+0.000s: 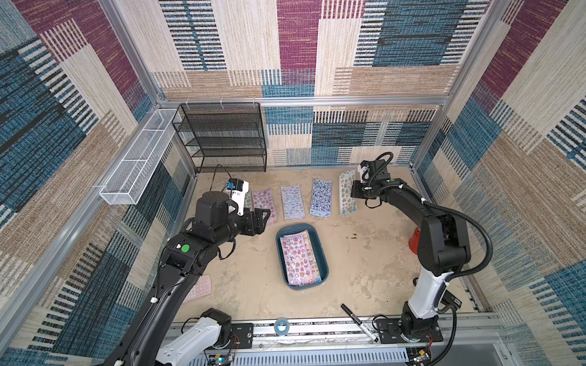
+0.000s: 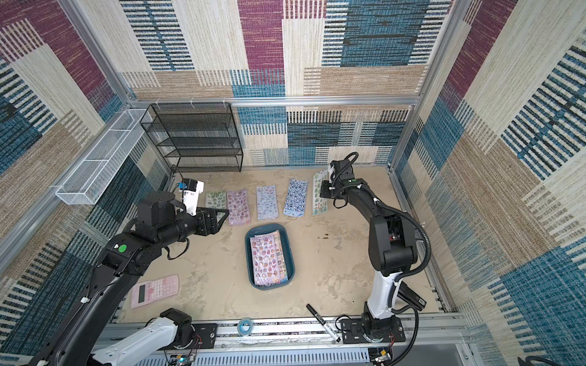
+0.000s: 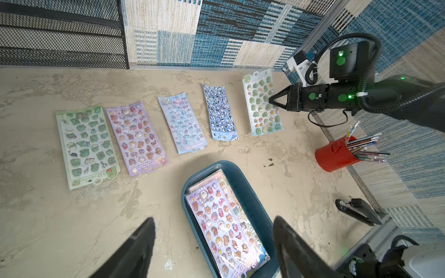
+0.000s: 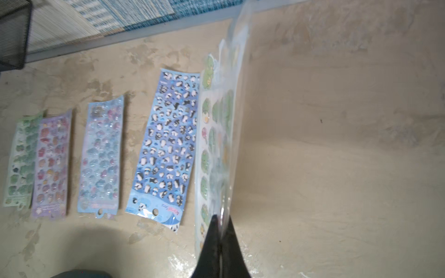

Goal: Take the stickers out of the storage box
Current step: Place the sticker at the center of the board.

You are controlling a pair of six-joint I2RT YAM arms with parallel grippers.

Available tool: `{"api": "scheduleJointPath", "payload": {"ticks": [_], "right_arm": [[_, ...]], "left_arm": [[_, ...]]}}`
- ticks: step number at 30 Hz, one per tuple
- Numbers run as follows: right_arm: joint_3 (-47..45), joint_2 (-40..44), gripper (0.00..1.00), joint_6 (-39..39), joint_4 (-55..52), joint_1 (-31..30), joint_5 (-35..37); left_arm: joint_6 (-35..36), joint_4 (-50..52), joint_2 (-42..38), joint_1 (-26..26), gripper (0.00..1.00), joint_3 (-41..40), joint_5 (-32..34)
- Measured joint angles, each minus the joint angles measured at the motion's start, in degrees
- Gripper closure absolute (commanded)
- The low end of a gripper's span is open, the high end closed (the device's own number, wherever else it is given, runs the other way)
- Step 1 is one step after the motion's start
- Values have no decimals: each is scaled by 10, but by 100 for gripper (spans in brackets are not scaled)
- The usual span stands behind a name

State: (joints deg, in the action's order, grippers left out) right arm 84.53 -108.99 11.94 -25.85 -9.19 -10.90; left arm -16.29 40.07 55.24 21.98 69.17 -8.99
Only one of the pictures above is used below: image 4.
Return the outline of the white green frog sticker sheet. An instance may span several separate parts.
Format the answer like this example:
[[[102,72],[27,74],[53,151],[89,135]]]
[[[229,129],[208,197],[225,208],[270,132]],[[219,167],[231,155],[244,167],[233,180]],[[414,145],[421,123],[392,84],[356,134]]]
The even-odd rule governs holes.
[[[241,136],[243,79],[251,19],[256,1],[245,1],[200,79],[197,160],[195,162],[195,255],[200,256],[210,220],[228,225]]]

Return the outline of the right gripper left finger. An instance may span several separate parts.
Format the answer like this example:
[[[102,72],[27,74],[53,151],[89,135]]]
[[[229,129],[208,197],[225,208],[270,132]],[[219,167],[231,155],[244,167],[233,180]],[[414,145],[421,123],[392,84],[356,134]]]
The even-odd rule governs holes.
[[[220,277],[220,235],[219,219],[214,215],[210,221],[197,266],[191,278]]]

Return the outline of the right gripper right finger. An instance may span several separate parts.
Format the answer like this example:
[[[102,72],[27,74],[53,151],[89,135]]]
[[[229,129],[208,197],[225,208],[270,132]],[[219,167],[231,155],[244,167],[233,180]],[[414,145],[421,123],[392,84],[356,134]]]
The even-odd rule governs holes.
[[[229,218],[227,229],[221,239],[221,277],[251,278],[243,259],[232,219]]]

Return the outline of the light blue sticker sheet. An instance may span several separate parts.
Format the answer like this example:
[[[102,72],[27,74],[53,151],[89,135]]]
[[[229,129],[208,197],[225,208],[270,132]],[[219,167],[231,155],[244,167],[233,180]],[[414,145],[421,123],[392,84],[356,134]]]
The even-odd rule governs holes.
[[[118,212],[124,107],[124,96],[88,105],[79,178],[79,213],[102,218]]]

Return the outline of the teal plastic storage box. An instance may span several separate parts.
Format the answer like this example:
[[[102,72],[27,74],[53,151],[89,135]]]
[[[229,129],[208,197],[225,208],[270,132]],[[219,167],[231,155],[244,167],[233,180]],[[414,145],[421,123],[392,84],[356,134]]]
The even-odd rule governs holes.
[[[112,278],[112,276],[104,271],[73,269],[54,275],[51,278]]]

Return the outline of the penguin sticker sheet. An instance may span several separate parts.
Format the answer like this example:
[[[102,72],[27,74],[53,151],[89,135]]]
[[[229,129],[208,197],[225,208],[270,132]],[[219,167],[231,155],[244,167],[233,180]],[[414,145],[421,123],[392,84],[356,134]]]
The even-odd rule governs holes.
[[[162,69],[125,211],[179,229],[197,147],[200,75]]]

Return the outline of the pink purple sticker sheet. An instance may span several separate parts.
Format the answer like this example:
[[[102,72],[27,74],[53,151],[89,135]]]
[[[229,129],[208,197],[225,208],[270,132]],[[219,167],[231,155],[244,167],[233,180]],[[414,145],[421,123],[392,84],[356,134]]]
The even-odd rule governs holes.
[[[34,218],[66,216],[73,110],[41,120],[31,213]]]

